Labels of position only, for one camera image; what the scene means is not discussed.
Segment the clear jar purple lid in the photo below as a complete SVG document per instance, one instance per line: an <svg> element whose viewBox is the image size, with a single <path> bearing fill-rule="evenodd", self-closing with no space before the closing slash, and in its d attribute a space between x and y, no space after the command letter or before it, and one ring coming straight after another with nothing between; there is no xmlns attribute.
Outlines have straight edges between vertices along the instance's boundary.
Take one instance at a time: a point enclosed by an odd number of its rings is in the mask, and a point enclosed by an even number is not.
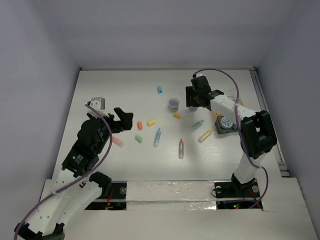
<svg viewBox="0 0 320 240"><path fill-rule="evenodd" d="M168 101L168 109L171 112L177 112L179 110L180 101L177 98L170 98Z"/></svg>

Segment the blue marker cap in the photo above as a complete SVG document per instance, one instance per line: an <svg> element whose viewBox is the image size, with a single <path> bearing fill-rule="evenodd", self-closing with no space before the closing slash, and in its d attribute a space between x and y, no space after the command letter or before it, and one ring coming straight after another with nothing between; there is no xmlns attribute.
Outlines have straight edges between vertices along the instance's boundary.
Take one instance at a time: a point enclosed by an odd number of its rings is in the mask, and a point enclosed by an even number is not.
<svg viewBox="0 0 320 240"><path fill-rule="evenodd" d="M163 92L162 87L160 85L157 87L157 92L158 94L161 94Z"/></svg>

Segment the blue highlighter marker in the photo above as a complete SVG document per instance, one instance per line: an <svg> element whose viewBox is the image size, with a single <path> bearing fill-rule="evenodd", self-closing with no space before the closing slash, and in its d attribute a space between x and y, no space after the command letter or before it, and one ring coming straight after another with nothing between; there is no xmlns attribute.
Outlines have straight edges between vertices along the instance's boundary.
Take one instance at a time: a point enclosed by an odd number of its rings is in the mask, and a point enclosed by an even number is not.
<svg viewBox="0 0 320 240"><path fill-rule="evenodd" d="M161 129L159 128L156 133L155 133L155 137L154 137L154 141L153 141L153 147L157 148L160 142L160 138L161 138Z"/></svg>

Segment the blue patterned tape roll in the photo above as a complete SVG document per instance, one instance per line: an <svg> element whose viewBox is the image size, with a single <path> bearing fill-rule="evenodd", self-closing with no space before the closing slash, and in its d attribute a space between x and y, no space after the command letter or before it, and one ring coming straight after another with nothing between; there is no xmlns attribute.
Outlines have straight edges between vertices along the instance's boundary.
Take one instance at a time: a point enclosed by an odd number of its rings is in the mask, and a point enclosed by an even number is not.
<svg viewBox="0 0 320 240"><path fill-rule="evenodd" d="M224 130L236 130L237 129L237 125L234 124L232 121L230 121L228 118L226 118L225 116L223 116L220 119L220 127Z"/></svg>

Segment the red-orange highlighter marker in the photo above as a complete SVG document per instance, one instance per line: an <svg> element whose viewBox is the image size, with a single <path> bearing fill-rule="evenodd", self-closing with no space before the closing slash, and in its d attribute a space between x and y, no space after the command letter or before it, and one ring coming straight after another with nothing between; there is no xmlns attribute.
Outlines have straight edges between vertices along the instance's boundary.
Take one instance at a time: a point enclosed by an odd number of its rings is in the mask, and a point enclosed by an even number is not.
<svg viewBox="0 0 320 240"><path fill-rule="evenodd" d="M182 160L184 158L184 142L180 139L178 143L178 158Z"/></svg>

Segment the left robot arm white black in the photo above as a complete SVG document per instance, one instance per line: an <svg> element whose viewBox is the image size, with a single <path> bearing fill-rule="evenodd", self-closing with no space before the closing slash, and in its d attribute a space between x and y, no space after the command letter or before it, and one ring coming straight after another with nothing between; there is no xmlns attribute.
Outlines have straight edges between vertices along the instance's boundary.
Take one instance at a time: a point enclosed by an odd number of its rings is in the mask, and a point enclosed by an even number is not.
<svg viewBox="0 0 320 240"><path fill-rule="evenodd" d="M114 108L119 117L104 113L89 103L88 120L77 133L77 140L61 165L48 196L35 205L14 229L14 237L24 240L63 240L64 231L98 197L111 193L112 180L97 168L105 160L99 154L111 147L113 134L129 131L132 112Z"/></svg>

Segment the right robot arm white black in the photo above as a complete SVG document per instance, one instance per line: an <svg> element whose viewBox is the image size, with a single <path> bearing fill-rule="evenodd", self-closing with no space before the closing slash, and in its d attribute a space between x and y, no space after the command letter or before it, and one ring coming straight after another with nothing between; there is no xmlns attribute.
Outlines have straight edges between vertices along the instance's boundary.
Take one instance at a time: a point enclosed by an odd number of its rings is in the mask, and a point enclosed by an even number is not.
<svg viewBox="0 0 320 240"><path fill-rule="evenodd" d="M271 116L265 110L254 111L239 104L237 85L236 98L232 100L224 92L212 90L203 74L194 74L191 83L192 86L185 88L187 107L206 108L221 114L237 126L243 155L232 174L229 189L235 196L242 196L252 185L264 155L277 144Z"/></svg>

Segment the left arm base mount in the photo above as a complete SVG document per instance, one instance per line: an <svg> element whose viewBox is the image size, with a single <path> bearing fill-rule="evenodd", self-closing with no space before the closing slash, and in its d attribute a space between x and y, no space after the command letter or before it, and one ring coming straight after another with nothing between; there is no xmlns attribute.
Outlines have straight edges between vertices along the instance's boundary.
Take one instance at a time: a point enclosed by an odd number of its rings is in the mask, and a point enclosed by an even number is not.
<svg viewBox="0 0 320 240"><path fill-rule="evenodd" d="M99 210L126 210L127 209L127 182L113 181L108 196L100 196L92 202Z"/></svg>

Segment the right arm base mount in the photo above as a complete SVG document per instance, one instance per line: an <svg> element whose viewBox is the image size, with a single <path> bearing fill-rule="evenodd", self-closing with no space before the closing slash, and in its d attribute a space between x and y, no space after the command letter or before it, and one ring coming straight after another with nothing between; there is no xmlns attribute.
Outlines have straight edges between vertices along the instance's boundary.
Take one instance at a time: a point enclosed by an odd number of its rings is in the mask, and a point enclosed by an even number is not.
<svg viewBox="0 0 320 240"><path fill-rule="evenodd" d="M254 209L262 209L260 201L260 189L258 182L254 180L249 187L235 191L231 189L231 181L218 181L214 183L211 195L215 198L217 210L241 210L249 209L256 202Z"/></svg>

